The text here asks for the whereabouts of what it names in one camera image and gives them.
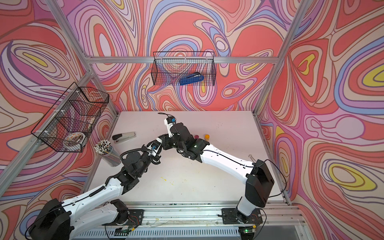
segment pink wall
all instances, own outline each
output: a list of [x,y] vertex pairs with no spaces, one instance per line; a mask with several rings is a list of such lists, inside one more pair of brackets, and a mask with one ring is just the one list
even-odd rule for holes
[[[0,3],[0,174],[43,114],[84,74],[43,2]],[[0,239],[24,239],[47,201],[80,193],[94,161],[92,146],[105,138],[111,123],[106,109],[82,153],[38,149],[0,198]]]
[[[214,51],[216,56],[277,56],[295,1],[65,2],[63,12],[90,56],[153,56]],[[251,110],[267,64],[219,64],[214,87],[153,86],[151,65],[96,64],[119,111]]]
[[260,111],[315,239],[384,238],[384,3],[315,0]]

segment wall panel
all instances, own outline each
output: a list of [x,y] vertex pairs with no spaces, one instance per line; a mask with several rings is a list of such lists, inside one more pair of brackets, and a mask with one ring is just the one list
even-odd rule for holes
[[316,239],[384,238],[384,4],[316,0],[258,111]]
[[215,86],[154,86],[151,64],[93,64],[118,111],[252,110],[272,64],[228,64]]
[[277,56],[297,5],[293,0],[61,3],[90,56],[151,56],[153,51],[176,48],[214,50],[217,56],[254,56],[270,50],[267,56]]
[[[0,174],[62,92],[85,73],[44,0],[0,3]],[[52,198],[76,196],[94,161],[92,146],[112,123],[104,111],[82,153],[42,145],[0,198],[0,239],[24,232]]]

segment white tabletop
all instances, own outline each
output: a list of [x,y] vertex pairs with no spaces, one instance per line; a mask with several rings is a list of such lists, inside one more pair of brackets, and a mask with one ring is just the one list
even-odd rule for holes
[[[167,133],[165,115],[158,112],[122,112],[113,134],[136,132],[136,138],[114,144],[118,153],[139,148],[143,144]],[[166,112],[176,117],[195,136],[210,135],[209,142],[220,150],[250,161],[248,155],[257,160],[268,158],[263,141],[251,111],[186,111]],[[129,192],[118,197],[123,202],[195,202],[238,201],[244,195],[245,185],[232,175],[208,164],[184,158],[175,149],[163,150],[161,164],[148,167],[148,172]],[[110,167],[104,160],[98,166],[90,188],[105,183],[107,177],[118,173],[122,164]],[[280,190],[271,164],[267,166],[275,180],[270,195]],[[282,196],[270,200],[282,201]]]

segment wire mesh basket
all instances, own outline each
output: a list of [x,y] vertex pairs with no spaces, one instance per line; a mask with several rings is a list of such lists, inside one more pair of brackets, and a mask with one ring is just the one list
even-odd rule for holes
[[215,85],[212,51],[159,51],[153,52],[153,56],[153,85]]
[[40,134],[31,133],[57,152],[82,152],[108,102],[105,92],[77,87]]

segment clear cylindrical container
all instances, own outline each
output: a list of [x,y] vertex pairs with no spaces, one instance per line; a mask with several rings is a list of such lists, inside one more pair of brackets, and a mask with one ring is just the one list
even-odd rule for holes
[[118,154],[112,146],[109,146],[109,149],[107,149],[106,154],[101,155],[102,159],[108,163],[111,167],[117,167],[120,165],[120,154]]

